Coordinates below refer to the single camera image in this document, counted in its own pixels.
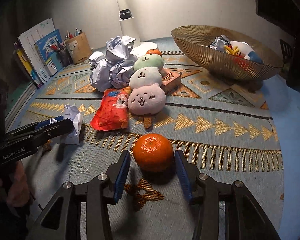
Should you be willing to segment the person's left hand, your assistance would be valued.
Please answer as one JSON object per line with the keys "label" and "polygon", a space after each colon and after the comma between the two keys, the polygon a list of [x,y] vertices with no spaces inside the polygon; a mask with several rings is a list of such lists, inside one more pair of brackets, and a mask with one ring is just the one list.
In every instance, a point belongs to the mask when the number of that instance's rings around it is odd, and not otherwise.
{"label": "person's left hand", "polygon": [[15,164],[12,182],[13,183],[9,189],[6,202],[12,207],[22,207],[29,201],[30,191],[27,184],[27,176],[21,160]]}

